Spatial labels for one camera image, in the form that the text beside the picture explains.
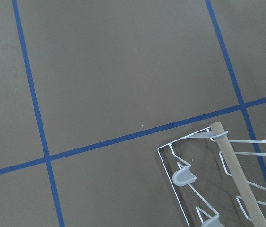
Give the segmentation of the wooden dowel rod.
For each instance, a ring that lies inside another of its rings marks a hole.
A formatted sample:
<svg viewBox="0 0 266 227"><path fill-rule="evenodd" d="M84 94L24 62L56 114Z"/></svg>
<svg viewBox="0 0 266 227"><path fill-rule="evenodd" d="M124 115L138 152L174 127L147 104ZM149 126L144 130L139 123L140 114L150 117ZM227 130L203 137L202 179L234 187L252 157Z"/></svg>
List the wooden dowel rod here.
<svg viewBox="0 0 266 227"><path fill-rule="evenodd" d="M237 189L243 199L247 212L255 227L266 227L266 220L255 199L255 196L250 188L245 174L240 166L240 163L234 153L234 150L227 137L227 132L224 130L221 122L215 122L210 125L210 128L215 136L215 140L223 154L224 160L229 168L234 179Z"/></svg>

